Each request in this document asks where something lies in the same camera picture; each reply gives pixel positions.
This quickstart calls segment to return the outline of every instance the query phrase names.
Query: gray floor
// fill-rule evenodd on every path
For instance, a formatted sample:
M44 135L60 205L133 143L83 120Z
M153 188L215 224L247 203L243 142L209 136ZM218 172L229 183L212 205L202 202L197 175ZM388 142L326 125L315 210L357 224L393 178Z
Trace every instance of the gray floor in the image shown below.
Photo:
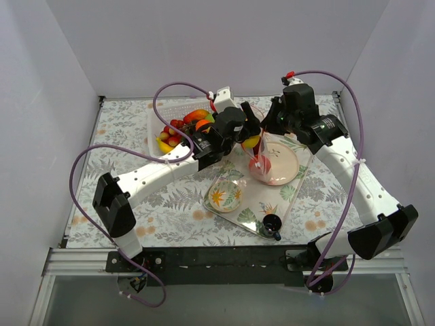
M159 288L143 290L150 300ZM57 277L45 325L410 325L394 275L352 276L320 299L278 285L168 287L150 309L118 295L116 278Z

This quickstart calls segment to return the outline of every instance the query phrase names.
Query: plate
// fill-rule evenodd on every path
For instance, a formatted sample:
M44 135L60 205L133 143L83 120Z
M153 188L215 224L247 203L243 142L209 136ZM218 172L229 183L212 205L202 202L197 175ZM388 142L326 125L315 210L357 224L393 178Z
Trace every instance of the plate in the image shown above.
M209 190L209 201L210 205L219 212L232 212L242 203L242 190L231 181L220 181Z
M267 143L272 168L268 185L285 185L296 178L299 172L298 156L288 146Z

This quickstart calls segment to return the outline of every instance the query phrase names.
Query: green fruit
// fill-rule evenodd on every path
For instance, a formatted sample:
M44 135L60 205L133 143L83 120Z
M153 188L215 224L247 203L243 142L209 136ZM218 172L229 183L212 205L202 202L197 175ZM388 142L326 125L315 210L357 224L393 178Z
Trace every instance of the green fruit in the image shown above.
M210 113L207 117L205 117L204 118L205 120L208 120L208 121L210 121L210 122L213 122L214 123L214 121L215 121L215 118L213 117L213 115Z

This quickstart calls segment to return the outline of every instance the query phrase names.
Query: white wall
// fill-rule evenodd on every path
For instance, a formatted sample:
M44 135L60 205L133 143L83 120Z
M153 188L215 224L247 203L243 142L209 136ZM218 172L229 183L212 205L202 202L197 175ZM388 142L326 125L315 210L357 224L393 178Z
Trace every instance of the white wall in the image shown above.
M435 325L435 2L390 1L349 82L362 106L364 157L382 184L419 219L402 243L427 325ZM353 137L350 96L343 95Z
M98 98L44 0L0 1L0 325L26 325Z
M276 94L290 70L347 77L388 0L47 0L98 94L175 80ZM318 93L339 84L307 77ZM179 88L166 95L189 94Z

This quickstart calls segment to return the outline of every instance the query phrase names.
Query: fruit basket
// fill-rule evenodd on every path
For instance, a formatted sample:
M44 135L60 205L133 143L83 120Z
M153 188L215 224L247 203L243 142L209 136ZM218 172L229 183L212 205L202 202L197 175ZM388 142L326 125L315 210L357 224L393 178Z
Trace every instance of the fruit basket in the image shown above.
M158 107L158 112L167 122L170 122L171 120L183 120L185 115L188 115L189 113L199 109L207 110L209 113L212 113L210 101L208 100L200 100L198 102L184 104L178 103L175 105L163 105ZM164 155L164 153L159 149L156 139L163 131L165 125L157 118L154 110L152 109L148 110L147 120L148 148L150 155L157 158Z

